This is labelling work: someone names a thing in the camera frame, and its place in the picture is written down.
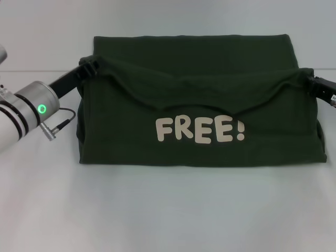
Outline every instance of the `cloth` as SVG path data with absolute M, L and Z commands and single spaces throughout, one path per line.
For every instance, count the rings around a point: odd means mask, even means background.
M 326 162 L 290 39 L 94 39 L 79 87 L 80 163 L 243 167 Z

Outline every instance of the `white backdrop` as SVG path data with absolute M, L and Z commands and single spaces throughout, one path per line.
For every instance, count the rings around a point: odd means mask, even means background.
M 0 82 L 49 83 L 94 36 L 289 34 L 300 67 L 336 68 L 333 1 L 1 0 Z M 335 70 L 316 75 L 336 81 Z M 76 90 L 61 99 L 78 108 Z M 51 127 L 69 116 L 58 112 Z M 334 252 L 336 110 L 327 164 L 259 169 L 79 165 L 76 123 L 0 155 L 1 252 Z

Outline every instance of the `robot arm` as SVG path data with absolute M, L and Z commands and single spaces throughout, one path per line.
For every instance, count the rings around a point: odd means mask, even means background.
M 0 45 L 0 64 L 6 58 L 6 50 Z M 59 105 L 61 97 L 74 89 L 83 80 L 94 77 L 98 68 L 97 62 L 87 62 L 61 76 L 50 85 L 34 81 L 17 93 L 12 93 L 1 85 L 0 153 L 38 126 L 42 128 L 49 140 L 55 139 L 55 134 L 74 117 L 64 121 L 53 130 L 45 125 L 45 120 L 58 110 L 63 109 Z
M 308 77 L 309 93 L 336 107 L 336 83 L 320 77 Z

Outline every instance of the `green led light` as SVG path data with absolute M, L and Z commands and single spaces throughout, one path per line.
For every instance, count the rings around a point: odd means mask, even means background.
M 44 114 L 45 112 L 47 112 L 47 107 L 41 104 L 40 106 L 38 106 L 37 111 L 41 114 Z

